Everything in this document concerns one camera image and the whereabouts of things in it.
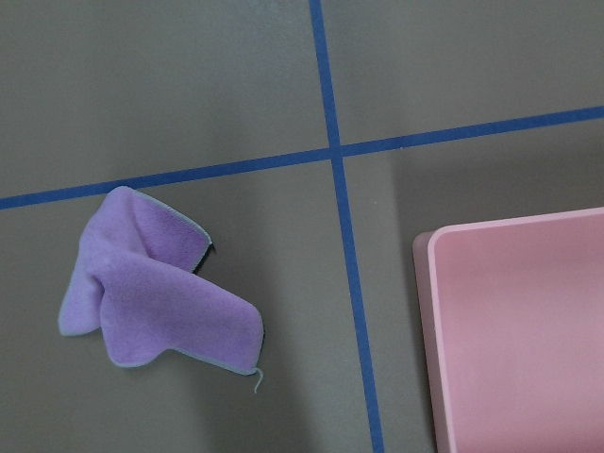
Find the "loose thread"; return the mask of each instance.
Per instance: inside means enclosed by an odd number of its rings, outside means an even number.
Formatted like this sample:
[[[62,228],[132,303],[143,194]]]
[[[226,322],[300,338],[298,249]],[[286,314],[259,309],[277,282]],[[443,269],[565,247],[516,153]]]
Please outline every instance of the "loose thread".
[[[256,383],[256,387],[254,387],[254,394],[258,394],[258,388],[262,383],[262,380],[264,379],[264,373],[259,368],[254,368],[254,371],[256,371],[258,375],[260,375],[258,382]]]

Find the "blue tape line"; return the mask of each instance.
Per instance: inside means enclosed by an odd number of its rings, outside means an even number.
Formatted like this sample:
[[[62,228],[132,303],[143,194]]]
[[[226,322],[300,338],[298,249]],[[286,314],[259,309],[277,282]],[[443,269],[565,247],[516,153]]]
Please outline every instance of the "blue tape line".
[[[298,153],[272,156],[270,158],[242,160],[238,162],[212,165],[209,167],[192,168],[188,170],[179,170],[176,172],[117,179],[113,181],[87,184],[65,189],[55,189],[52,191],[8,196],[5,198],[0,198],[0,210],[21,208],[28,205],[50,203],[53,201],[68,200],[82,196],[100,195],[107,193],[111,189],[120,185],[130,186],[134,189],[143,189],[145,187],[154,187],[164,184],[194,181],[197,179],[207,179],[210,177],[237,175],[239,173],[268,170],[271,168],[286,167],[320,160],[330,160],[334,155],[340,154],[345,157],[358,156],[362,154],[379,153],[382,151],[392,151],[398,148],[407,148],[431,143],[450,142],[462,139],[472,139],[485,135],[514,132],[533,129],[536,127],[558,126],[598,119],[604,119],[604,106],[560,111],[545,115],[484,123],[481,125],[462,126],[452,129],[404,135],[401,137],[392,137],[390,139],[344,144],[337,147],[301,151]]]
[[[350,302],[357,334],[361,377],[365,393],[367,417],[369,419],[369,433],[374,452],[381,453],[384,451],[384,441],[379,420],[378,394],[376,392],[374,370],[371,362],[371,350],[369,347],[369,335],[367,334],[365,310],[362,304],[361,278],[359,275],[359,265],[357,264],[357,252],[355,250],[350,204],[348,202],[348,190],[346,188],[344,161],[342,158],[343,149],[340,147],[340,130],[338,128],[338,115],[336,112],[335,96],[333,94],[331,71],[329,69],[329,55],[327,52],[327,38],[323,21],[323,11],[321,10],[320,0],[309,0],[309,4],[312,34],[314,36],[314,48],[317,54],[319,81],[321,83],[321,94],[323,96],[323,111],[325,114],[327,141],[329,143],[329,149],[334,153],[334,157],[331,160],[331,168],[336,191],[336,200],[338,203],[338,213],[340,214],[344,260],[346,263],[346,272],[348,274]]]
[[[486,135],[503,134],[505,132],[534,129],[537,127],[565,125],[601,118],[604,118],[604,106],[559,111],[556,113],[547,113],[545,115],[527,116],[524,118],[482,123],[473,126],[453,127],[450,129],[435,130],[419,134],[403,135],[401,137],[373,140],[371,142],[344,144],[342,145],[342,153],[344,156],[358,156],[361,154],[376,153],[397,148],[453,142],[456,140],[473,139]]]
[[[37,205],[40,203],[50,203],[53,201],[80,198],[83,196],[100,195],[103,193],[108,193],[118,186],[129,186],[133,189],[143,189],[145,187],[162,186],[177,182],[195,181],[211,177],[238,175],[241,173],[255,172],[258,170],[287,167],[290,165],[331,159],[332,155],[333,153],[329,149],[321,148],[311,151],[302,151],[299,153],[284,154],[281,156],[272,156],[270,158],[242,160],[239,162],[211,165],[209,167],[199,167],[188,170],[178,170],[175,172],[159,173],[156,175],[116,179],[113,181],[68,187],[54,191],[27,193],[23,195],[9,196],[7,198],[0,198],[0,210],[8,210],[11,208],[20,208],[23,206]]]
[[[340,129],[338,128],[336,101],[331,83],[331,70],[329,69],[329,57],[327,55],[327,38],[323,22],[323,11],[321,9],[320,0],[310,0],[309,4],[312,35],[314,37],[314,50],[317,54],[319,81],[321,82],[321,94],[323,96],[323,112],[325,113],[327,141],[329,142],[329,147],[333,148],[340,145]]]
[[[361,277],[357,263],[357,252],[355,249],[354,232],[352,228],[352,217],[350,215],[350,203],[348,201],[348,189],[346,188],[346,176],[344,172],[344,161],[342,157],[331,160],[333,181],[336,190],[338,212],[340,214],[340,229],[344,243],[344,259],[348,275],[348,286],[350,288],[350,299],[352,303],[352,315],[357,332],[357,347],[361,360],[361,375],[363,389],[365,391],[365,404],[369,418],[369,432],[374,452],[384,451],[384,441],[379,419],[378,394],[374,380],[374,369],[371,361],[371,350],[369,347],[369,334],[367,333],[367,321],[362,303]]]

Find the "pink tray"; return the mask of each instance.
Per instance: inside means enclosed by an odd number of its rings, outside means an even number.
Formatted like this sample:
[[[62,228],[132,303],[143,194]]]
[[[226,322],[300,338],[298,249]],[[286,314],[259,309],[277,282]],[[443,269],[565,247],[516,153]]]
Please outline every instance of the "pink tray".
[[[604,208],[413,243],[439,453],[604,452]]]

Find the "towel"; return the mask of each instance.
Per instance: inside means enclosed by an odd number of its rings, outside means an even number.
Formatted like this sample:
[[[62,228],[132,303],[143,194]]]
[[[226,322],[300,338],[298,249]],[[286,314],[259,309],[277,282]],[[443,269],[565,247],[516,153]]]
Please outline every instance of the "towel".
[[[259,312],[196,276],[211,239],[180,212],[128,187],[111,191],[84,228],[59,312],[66,336],[101,328],[118,366],[174,349],[227,370],[259,370]]]

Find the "gray surface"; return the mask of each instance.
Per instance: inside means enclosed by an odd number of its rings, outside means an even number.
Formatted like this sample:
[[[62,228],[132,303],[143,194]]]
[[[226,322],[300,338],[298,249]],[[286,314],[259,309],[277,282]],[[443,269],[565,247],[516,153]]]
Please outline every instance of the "gray surface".
[[[60,337],[77,238],[98,197],[0,211],[10,238],[0,450],[369,451],[330,178],[326,164],[312,164],[148,191],[211,234],[201,275],[262,313],[266,378],[257,395],[256,377],[177,353],[123,370],[98,331]]]
[[[603,148],[598,120],[347,160],[386,451],[434,451],[413,238],[604,206]]]
[[[343,142],[604,103],[604,4],[324,2]],[[0,8],[0,196],[326,145],[307,2]],[[388,452],[433,453],[411,240],[604,205],[603,121],[345,159]],[[369,452],[329,163],[157,187],[260,309],[266,379],[59,336],[101,197],[0,211],[0,450]]]
[[[325,2],[344,143],[604,103],[601,1]]]
[[[304,1],[4,1],[0,196],[322,147]]]

